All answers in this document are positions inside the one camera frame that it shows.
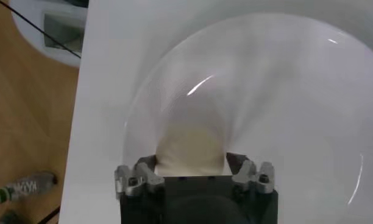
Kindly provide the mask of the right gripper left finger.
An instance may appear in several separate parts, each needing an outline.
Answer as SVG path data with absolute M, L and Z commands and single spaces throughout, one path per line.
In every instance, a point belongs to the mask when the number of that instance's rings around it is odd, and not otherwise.
M 155 155 L 141 157 L 130 168 L 120 165 L 114 172 L 117 197 L 138 197 L 144 191 L 156 192 L 165 186 L 165 179 L 155 173 L 157 158 Z

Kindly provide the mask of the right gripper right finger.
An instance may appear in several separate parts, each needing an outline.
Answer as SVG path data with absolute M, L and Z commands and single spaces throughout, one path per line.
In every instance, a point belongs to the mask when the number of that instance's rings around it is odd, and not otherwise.
M 271 194 L 275 191 L 275 169 L 272 163 L 263 162 L 259 169 L 246 155 L 226 153 L 226 160 L 230 167 L 232 181 L 246 192 L 255 186 L 259 194 Z

